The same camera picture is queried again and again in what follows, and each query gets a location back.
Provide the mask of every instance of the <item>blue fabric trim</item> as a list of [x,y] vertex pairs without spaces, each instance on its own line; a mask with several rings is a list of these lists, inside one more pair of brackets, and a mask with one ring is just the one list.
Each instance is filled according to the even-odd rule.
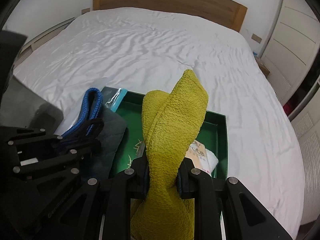
[[112,106],[110,107],[110,110],[111,110],[112,112],[115,113],[115,112],[117,111],[117,109],[118,109],[118,107],[119,107],[122,99],[123,99],[124,96],[127,94],[127,92],[128,92],[127,89],[121,89],[119,95],[118,95],[117,98],[116,98],[116,101],[115,101],[115,102],[112,104]]
[[[90,109],[92,108],[92,106],[89,105],[90,94],[94,94],[95,97],[97,98],[95,105],[94,105],[94,109],[91,113],[90,113]],[[70,134],[75,132],[80,127],[80,125],[82,123],[84,123],[84,121],[97,118],[98,113],[101,109],[102,103],[103,103],[103,97],[102,97],[100,90],[97,88],[89,88],[84,94],[78,121],[68,131],[66,131],[64,134],[62,134],[62,137],[69,136]],[[90,133],[91,129],[92,129],[92,126],[88,129],[87,135]]]

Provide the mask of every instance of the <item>bed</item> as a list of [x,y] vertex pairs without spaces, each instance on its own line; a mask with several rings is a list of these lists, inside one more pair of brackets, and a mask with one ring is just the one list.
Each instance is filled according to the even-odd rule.
[[231,0],[93,0],[94,11],[35,50],[14,75],[66,116],[92,82],[171,92],[192,69],[207,110],[228,129],[235,176],[295,239],[303,210],[300,146],[274,90],[238,33],[246,7]]

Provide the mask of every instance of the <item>dark gray cloth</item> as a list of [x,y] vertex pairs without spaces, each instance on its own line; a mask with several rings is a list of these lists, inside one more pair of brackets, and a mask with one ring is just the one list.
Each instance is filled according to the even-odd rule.
[[108,179],[113,159],[127,128],[126,121],[105,106],[103,106],[98,117],[102,118],[104,122],[103,130],[97,136],[97,139],[101,142],[101,152],[80,162],[80,172],[83,180],[90,178]]

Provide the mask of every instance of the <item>blue loop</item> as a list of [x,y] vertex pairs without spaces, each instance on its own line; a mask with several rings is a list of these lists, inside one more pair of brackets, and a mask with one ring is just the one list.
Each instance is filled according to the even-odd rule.
[[[90,109],[92,108],[92,106],[89,103],[89,96],[91,94],[94,94],[97,100],[95,102],[95,105],[93,105],[94,106],[93,111],[89,113]],[[102,102],[103,102],[103,97],[100,90],[97,88],[89,88],[84,94],[78,121],[74,126],[72,126],[64,134],[62,134],[62,137],[65,138],[70,134],[72,134],[73,132],[75,132],[80,127],[80,125],[83,124],[85,121],[97,118],[102,106]],[[87,135],[90,133],[91,129],[92,129],[92,126],[88,128]]]

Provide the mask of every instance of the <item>wooden bedside table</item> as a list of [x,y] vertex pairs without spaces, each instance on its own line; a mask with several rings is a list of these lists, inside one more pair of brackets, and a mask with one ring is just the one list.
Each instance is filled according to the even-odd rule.
[[268,77],[268,75],[270,74],[270,70],[268,70],[266,65],[263,63],[262,59],[257,56],[254,56],[254,58],[256,59],[256,62],[258,64],[261,72],[265,75],[265,77]]

